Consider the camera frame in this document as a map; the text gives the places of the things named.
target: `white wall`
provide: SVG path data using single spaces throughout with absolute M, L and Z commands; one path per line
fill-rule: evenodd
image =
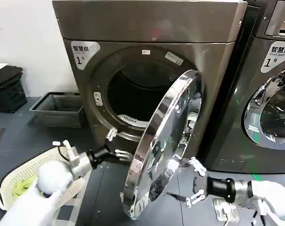
M 27 96 L 78 90 L 51 0 L 0 0 L 0 63 L 24 69 Z

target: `gray plastic crate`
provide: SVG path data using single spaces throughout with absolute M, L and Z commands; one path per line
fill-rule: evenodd
M 79 93 L 49 92 L 30 111 L 48 127 L 82 128 L 86 122 Z

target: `door glass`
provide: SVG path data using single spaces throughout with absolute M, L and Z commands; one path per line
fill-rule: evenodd
M 260 124 L 264 134 L 278 143 L 285 143 L 285 75 L 283 86 L 270 98 L 261 114 Z
M 133 126 L 144 128 L 179 73 L 165 64 L 142 62 L 123 67 L 108 87 L 114 113 Z

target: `black storage crate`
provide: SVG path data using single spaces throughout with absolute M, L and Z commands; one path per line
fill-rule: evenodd
M 30 111 L 48 127 L 82 128 L 86 114 L 79 93 L 49 92 Z
M 14 113 L 27 100 L 21 83 L 22 69 L 6 66 L 0 70 L 0 112 Z

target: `washer door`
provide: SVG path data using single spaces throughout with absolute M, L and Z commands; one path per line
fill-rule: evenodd
M 285 150 L 285 70 L 256 91 L 246 108 L 244 127 L 258 145 Z
M 189 70 L 170 87 L 138 144 L 125 183 L 123 205 L 131 219 L 164 191 L 186 151 L 202 103 L 201 76 Z

